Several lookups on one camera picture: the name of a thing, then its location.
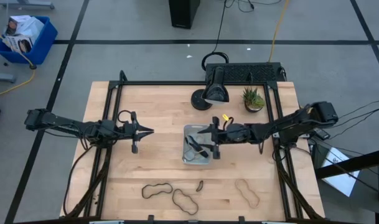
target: lamp base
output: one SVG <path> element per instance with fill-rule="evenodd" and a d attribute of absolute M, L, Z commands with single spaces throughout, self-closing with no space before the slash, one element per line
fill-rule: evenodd
<path fill-rule="evenodd" d="M 211 103 L 207 103 L 202 99 L 202 93 L 204 90 L 196 90 L 190 97 L 190 103 L 197 110 L 207 110 L 212 107 Z"/>

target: potted plant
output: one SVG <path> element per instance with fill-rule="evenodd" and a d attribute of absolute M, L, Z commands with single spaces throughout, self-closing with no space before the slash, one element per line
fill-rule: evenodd
<path fill-rule="evenodd" d="M 254 90 L 252 87 L 245 87 L 242 98 L 245 103 L 246 110 L 250 113 L 259 112 L 265 105 L 264 99 L 260 96 L 260 94 L 257 94 L 257 88 Z"/>

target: wooden table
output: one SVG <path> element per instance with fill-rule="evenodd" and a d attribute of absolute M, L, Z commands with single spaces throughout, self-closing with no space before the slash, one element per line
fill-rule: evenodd
<path fill-rule="evenodd" d="M 93 82 L 84 121 L 101 119 L 107 86 L 108 82 Z M 278 83 L 278 87 L 283 114 L 293 113 L 298 109 L 293 83 Z M 222 119 L 222 114 L 234 117 L 236 123 L 268 122 L 266 108 L 256 114 L 245 110 L 241 99 L 244 86 L 226 86 L 230 102 L 214 105 L 207 111 L 195 110 L 190 104 L 191 94 L 199 88 L 204 86 L 123 86 L 120 110 L 136 111 L 139 123 L 154 129 L 155 133 L 138 143 L 138 154 L 131 153 L 131 141 L 119 141 L 113 147 L 102 219 L 146 220 L 148 215 L 154 215 L 155 220 L 237 221 L 238 216 L 244 216 L 246 221 L 285 219 L 278 173 L 271 158 L 271 138 L 265 141 L 262 155 L 259 154 L 257 145 L 222 145 L 221 159 L 212 160 L 207 166 L 191 166 L 182 162 L 183 131 L 186 124 L 210 124 L 212 116 Z M 262 86 L 258 92 L 264 96 Z M 269 93 L 276 119 L 278 116 L 273 92 L 270 90 Z M 307 142 L 303 139 L 299 140 L 297 146 L 308 149 Z M 75 159 L 82 152 L 83 148 L 78 143 Z M 291 152 L 299 190 L 315 211 L 324 216 L 310 155 L 296 149 Z M 88 188 L 94 155 L 95 150 L 92 150 L 77 164 L 67 199 L 68 211 Z M 261 200 L 257 208 L 250 208 L 241 197 L 235 188 L 237 179 L 246 179 L 259 196 Z M 196 192 L 200 180 L 204 181 L 204 187 Z M 146 184 L 163 182 L 189 194 L 198 203 L 199 212 L 188 215 L 180 211 L 172 203 L 172 194 L 142 198 L 141 189 Z M 289 189 L 288 197 L 292 217 L 295 217 Z M 96 193 L 92 204 L 96 204 L 97 200 Z M 91 214 L 94 214 L 95 206 L 91 208 Z"/>

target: plant pot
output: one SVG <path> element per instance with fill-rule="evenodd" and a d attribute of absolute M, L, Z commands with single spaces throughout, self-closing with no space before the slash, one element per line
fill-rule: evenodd
<path fill-rule="evenodd" d="M 257 112 L 259 112 L 261 109 L 263 109 L 263 108 L 251 109 L 250 107 L 247 106 L 246 103 L 245 103 L 245 108 L 246 108 L 246 110 L 249 111 L 250 113 L 257 113 Z"/>

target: succulent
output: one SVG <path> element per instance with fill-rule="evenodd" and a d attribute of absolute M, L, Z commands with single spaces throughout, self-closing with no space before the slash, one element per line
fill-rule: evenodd
<path fill-rule="evenodd" d="M 257 110 L 265 105 L 264 99 L 260 94 L 257 94 L 257 88 L 253 90 L 252 87 L 245 87 L 242 98 L 246 105 L 251 109 Z"/>

